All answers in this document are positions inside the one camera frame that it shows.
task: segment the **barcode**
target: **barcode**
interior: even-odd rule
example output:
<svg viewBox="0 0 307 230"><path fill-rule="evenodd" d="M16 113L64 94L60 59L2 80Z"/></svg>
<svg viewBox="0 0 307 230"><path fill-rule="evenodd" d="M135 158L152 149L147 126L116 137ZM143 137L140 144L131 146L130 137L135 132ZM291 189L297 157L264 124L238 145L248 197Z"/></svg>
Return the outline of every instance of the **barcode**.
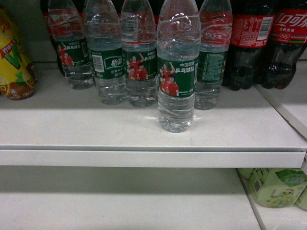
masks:
<svg viewBox="0 0 307 230"><path fill-rule="evenodd" d="M93 64L94 64L95 71L104 73L105 68L104 68L104 64L102 61L102 56L92 54L92 58L93 58Z"/></svg>
<svg viewBox="0 0 307 230"><path fill-rule="evenodd" d="M87 44L86 44L85 42L83 42L83 43L81 44L81 46L82 46L82 50L83 50L83 55L84 55L85 57L87 57L87 56L88 56Z"/></svg>
<svg viewBox="0 0 307 230"><path fill-rule="evenodd" d="M265 40L268 38L272 22L273 22L273 17L263 18L257 40Z"/></svg>
<svg viewBox="0 0 307 230"><path fill-rule="evenodd" d="M260 185L259 185L259 183L258 183L258 181L256 181L255 183L254 183L254 188L255 188L255 191L256 191L256 193L259 191L259 189L260 189Z"/></svg>

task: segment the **white wall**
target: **white wall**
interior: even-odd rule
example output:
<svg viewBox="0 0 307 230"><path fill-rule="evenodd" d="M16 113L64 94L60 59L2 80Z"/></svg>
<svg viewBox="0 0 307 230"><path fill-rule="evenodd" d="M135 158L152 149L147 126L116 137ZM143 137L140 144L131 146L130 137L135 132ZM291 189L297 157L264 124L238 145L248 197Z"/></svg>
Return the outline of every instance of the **white wall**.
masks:
<svg viewBox="0 0 307 230"><path fill-rule="evenodd" d="M32 61L55 62L56 54L49 40L39 0L0 0L18 22Z"/></svg>

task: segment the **red label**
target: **red label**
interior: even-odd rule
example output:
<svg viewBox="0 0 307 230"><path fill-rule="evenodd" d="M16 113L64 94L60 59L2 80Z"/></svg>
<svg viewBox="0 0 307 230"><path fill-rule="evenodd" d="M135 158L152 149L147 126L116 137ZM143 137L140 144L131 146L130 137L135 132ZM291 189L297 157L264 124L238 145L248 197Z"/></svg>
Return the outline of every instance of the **red label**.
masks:
<svg viewBox="0 0 307 230"><path fill-rule="evenodd" d="M53 10L48 16L48 25L53 36L71 35L72 31L81 31L80 15L75 8Z"/></svg>
<svg viewBox="0 0 307 230"><path fill-rule="evenodd" d="M235 14L230 44L247 48L264 47L269 38L274 15Z"/></svg>
<svg viewBox="0 0 307 230"><path fill-rule="evenodd" d="M0 31L5 34L12 29L11 24L5 19L0 17Z"/></svg>
<svg viewBox="0 0 307 230"><path fill-rule="evenodd" d="M49 18L49 13L48 12L43 12L43 15L44 15L44 18L45 18L45 23L46 23L46 26L47 26L47 30L48 30L48 34L50 37L52 37L52 32L51 32L51 28L50 28L50 25L48 25L48 18Z"/></svg>
<svg viewBox="0 0 307 230"><path fill-rule="evenodd" d="M232 13L206 12L200 13L201 43L229 46L232 32Z"/></svg>
<svg viewBox="0 0 307 230"><path fill-rule="evenodd" d="M307 43L307 10L278 10L270 40L294 44Z"/></svg>
<svg viewBox="0 0 307 230"><path fill-rule="evenodd" d="M4 48L0 49L0 54L1 54L1 58L4 59L5 55L10 53L13 49L14 46L14 42L11 41L7 46L5 46Z"/></svg>

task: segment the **bottle label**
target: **bottle label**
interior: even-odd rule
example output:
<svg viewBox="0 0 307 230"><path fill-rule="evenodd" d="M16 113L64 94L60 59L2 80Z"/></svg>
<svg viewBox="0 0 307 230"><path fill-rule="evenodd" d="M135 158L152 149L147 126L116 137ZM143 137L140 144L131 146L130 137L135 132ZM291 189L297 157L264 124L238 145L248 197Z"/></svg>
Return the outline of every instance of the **bottle label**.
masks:
<svg viewBox="0 0 307 230"><path fill-rule="evenodd" d="M89 62L85 38L75 41L56 41L56 45L63 66L80 66Z"/></svg>
<svg viewBox="0 0 307 230"><path fill-rule="evenodd" d="M198 58L169 61L158 57L160 90L173 97L190 97L195 90Z"/></svg>
<svg viewBox="0 0 307 230"><path fill-rule="evenodd" d="M234 14L230 44L246 48L266 46L273 20L273 15Z"/></svg>
<svg viewBox="0 0 307 230"><path fill-rule="evenodd" d="M89 54L95 77L112 79L124 75L121 48L103 51L89 49Z"/></svg>
<svg viewBox="0 0 307 230"><path fill-rule="evenodd" d="M307 175L305 175L305 173L301 170L294 171L291 169L286 169L276 172L276 175L285 185L290 188L307 182Z"/></svg>
<svg viewBox="0 0 307 230"><path fill-rule="evenodd" d="M43 16L44 16L44 19L45 19L45 23L46 23L46 27L47 27L47 31L48 31L49 37L50 37L51 39L53 39L53 33L52 33L51 27L50 27L50 25L49 25L49 23L48 23L48 20L49 20L49 13L48 13L48 12L43 12Z"/></svg>
<svg viewBox="0 0 307 230"><path fill-rule="evenodd" d="M293 43L307 43L307 10L278 10L270 34L270 40Z"/></svg>
<svg viewBox="0 0 307 230"><path fill-rule="evenodd" d="M229 46L232 32L232 13L206 12L200 13L201 42L214 46Z"/></svg>
<svg viewBox="0 0 307 230"><path fill-rule="evenodd" d="M135 81L154 79L157 75L157 51L128 52L123 50L125 77Z"/></svg>
<svg viewBox="0 0 307 230"><path fill-rule="evenodd" d="M47 20L53 36L74 36L76 31L82 31L82 20L76 8L52 10Z"/></svg>
<svg viewBox="0 0 307 230"><path fill-rule="evenodd" d="M211 53L200 52L197 80L214 82L223 79L227 51Z"/></svg>

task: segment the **olympic rings logo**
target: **olympic rings logo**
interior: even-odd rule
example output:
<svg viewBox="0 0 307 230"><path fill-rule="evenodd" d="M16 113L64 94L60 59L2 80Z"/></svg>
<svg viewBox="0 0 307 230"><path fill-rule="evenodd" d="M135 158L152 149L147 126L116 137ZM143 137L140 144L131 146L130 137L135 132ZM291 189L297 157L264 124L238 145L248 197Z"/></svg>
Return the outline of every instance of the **olympic rings logo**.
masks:
<svg viewBox="0 0 307 230"><path fill-rule="evenodd" d="M289 34L280 34L279 37L282 38L282 39L287 39L287 38L290 37L290 35Z"/></svg>

